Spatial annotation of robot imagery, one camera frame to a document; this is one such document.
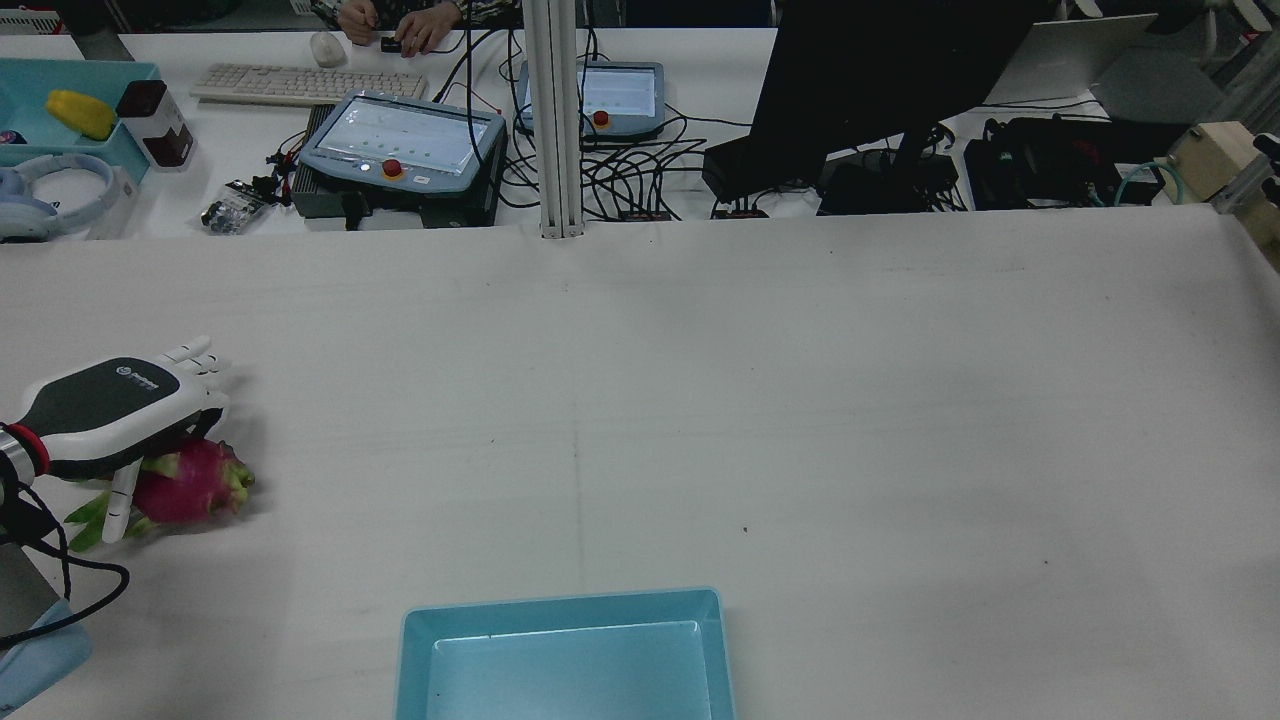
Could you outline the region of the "person left hand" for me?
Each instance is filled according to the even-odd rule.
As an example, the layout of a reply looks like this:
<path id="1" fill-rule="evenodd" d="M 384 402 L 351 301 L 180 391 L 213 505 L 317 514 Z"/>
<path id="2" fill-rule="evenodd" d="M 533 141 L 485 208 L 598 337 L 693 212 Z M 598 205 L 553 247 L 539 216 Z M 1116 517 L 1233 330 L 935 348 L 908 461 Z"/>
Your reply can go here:
<path id="1" fill-rule="evenodd" d="M 433 53 L 461 20 L 462 12 L 453 3 L 440 3 L 404 14 L 394 33 L 394 40 L 399 42 L 401 56 L 412 58 Z"/>

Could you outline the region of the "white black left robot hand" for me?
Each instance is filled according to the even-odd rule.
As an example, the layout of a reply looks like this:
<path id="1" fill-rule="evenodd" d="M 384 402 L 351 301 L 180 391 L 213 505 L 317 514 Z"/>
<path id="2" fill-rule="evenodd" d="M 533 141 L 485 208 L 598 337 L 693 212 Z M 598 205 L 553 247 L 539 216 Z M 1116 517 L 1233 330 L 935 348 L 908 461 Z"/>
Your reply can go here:
<path id="1" fill-rule="evenodd" d="M 17 479 L 109 475 L 101 538 L 122 539 L 143 459 L 205 436 L 227 407 L 218 375 L 230 364 L 210 345 L 200 336 L 154 357 L 105 357 L 31 386 L 20 416 L 3 424 Z"/>

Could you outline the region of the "person right hand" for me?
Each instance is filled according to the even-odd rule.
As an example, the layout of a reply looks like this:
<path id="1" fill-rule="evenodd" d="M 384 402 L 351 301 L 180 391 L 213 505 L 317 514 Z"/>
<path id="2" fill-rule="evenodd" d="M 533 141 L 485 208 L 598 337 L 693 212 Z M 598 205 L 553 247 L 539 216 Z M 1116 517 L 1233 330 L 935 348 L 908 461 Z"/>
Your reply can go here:
<path id="1" fill-rule="evenodd" d="M 374 1 L 348 0 L 340 4 L 337 22 L 346 37 L 357 46 L 369 46 L 378 37 L 380 14 Z"/>

